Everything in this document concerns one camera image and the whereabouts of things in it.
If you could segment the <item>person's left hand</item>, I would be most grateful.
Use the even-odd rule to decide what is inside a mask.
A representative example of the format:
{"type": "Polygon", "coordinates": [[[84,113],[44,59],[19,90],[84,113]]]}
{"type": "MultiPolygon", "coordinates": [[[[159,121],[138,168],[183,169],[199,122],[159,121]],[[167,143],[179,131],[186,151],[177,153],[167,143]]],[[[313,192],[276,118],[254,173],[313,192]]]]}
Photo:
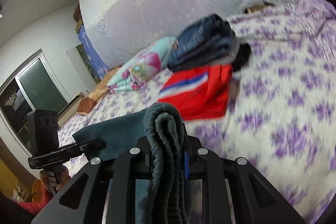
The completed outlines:
{"type": "Polygon", "coordinates": [[[68,168],[64,165],[62,171],[59,173],[59,177],[52,177],[51,172],[46,170],[41,170],[39,172],[39,177],[46,188],[46,191],[53,193],[59,192],[67,182],[70,181],[71,176],[69,174],[68,168]]]}

